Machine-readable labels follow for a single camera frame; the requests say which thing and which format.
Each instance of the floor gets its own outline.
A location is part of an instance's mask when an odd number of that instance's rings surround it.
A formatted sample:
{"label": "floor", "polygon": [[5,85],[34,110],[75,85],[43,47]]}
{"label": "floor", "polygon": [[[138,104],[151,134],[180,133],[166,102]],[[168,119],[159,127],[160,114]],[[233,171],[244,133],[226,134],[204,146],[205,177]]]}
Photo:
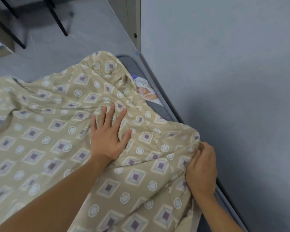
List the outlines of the floor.
{"label": "floor", "polygon": [[98,50],[127,54],[146,71],[106,0],[74,0],[56,5],[55,11],[68,37],[46,8],[20,14],[20,20],[11,20],[12,31],[23,41],[27,39],[27,48],[23,50],[15,44],[15,54],[0,58],[0,77],[12,75],[32,82],[60,72]]}

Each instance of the forearm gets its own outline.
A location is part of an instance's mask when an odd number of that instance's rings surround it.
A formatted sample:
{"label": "forearm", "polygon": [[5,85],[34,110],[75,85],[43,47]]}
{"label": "forearm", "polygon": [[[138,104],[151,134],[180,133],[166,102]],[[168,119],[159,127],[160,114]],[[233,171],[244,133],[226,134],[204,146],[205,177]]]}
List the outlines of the forearm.
{"label": "forearm", "polygon": [[214,195],[193,194],[212,232],[242,232],[242,229],[218,204]]}
{"label": "forearm", "polygon": [[86,164],[4,222],[0,232],[66,232],[108,162],[104,156],[91,157]]}

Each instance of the beige fabric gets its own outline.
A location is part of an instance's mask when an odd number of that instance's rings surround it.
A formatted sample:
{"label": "beige fabric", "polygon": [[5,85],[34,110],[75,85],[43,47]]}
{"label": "beige fabric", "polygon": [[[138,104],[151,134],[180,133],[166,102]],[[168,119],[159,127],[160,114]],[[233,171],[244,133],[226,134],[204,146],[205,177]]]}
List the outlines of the beige fabric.
{"label": "beige fabric", "polygon": [[187,211],[182,228],[189,230],[185,167],[199,134],[156,114],[121,62],[104,51],[33,83],[0,78],[0,224],[88,160],[90,117],[111,102],[114,121],[128,110],[119,139],[130,128],[132,138],[69,231],[174,231]]}

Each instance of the black metal leg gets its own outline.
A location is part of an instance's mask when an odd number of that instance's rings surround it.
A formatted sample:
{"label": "black metal leg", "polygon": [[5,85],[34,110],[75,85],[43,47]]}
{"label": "black metal leg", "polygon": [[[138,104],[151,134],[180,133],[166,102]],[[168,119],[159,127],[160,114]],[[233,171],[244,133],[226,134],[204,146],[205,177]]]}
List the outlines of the black metal leg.
{"label": "black metal leg", "polygon": [[6,32],[21,48],[26,49],[26,46],[0,21],[0,28]]}
{"label": "black metal leg", "polygon": [[47,6],[48,10],[50,11],[50,13],[52,14],[52,16],[54,17],[56,23],[58,24],[58,26],[60,27],[61,31],[63,32],[63,34],[65,36],[68,36],[67,31],[65,30],[65,28],[63,27],[62,23],[60,22],[58,16],[56,15],[54,9],[52,8],[52,5],[50,4],[50,2],[48,0],[43,0],[45,2],[45,5]]}
{"label": "black metal leg", "polygon": [[6,0],[0,0],[7,8],[8,10],[18,19],[18,16],[14,12],[13,8],[6,2]]}
{"label": "black metal leg", "polygon": [[52,7],[55,9],[56,7],[55,7],[55,4],[53,3],[53,1],[52,0],[48,0],[48,1],[52,5]]}

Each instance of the gray mattress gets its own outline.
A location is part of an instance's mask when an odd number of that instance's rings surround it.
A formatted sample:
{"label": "gray mattress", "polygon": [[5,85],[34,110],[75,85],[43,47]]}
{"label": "gray mattress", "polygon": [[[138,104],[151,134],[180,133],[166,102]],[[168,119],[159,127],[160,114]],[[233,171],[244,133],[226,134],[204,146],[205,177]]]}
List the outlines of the gray mattress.
{"label": "gray mattress", "polygon": [[[168,121],[178,121],[176,119],[176,116],[172,113],[170,107],[168,106],[166,100],[163,98],[162,94],[158,90],[157,86],[154,83],[154,80],[152,78],[147,78],[145,74],[142,72],[140,67],[137,65],[137,63],[129,56],[126,55],[118,55],[117,58],[123,63],[123,65],[126,67],[126,69],[130,72],[130,74],[139,76],[141,78],[144,78],[149,81],[152,88],[155,90],[156,94],[158,95],[159,99],[161,100],[162,104],[161,106],[159,104],[153,103],[151,101],[146,101],[147,104],[159,115],[161,115],[164,119]],[[236,214],[235,210],[232,208],[224,194],[222,193],[221,189],[216,186],[216,192],[215,197],[218,201],[218,203],[222,206],[222,208],[237,222],[237,224],[244,230],[247,231],[246,227],[244,226],[243,222],[240,220],[239,216]],[[202,215],[197,232],[210,232],[211,229],[205,219],[205,217]]]}

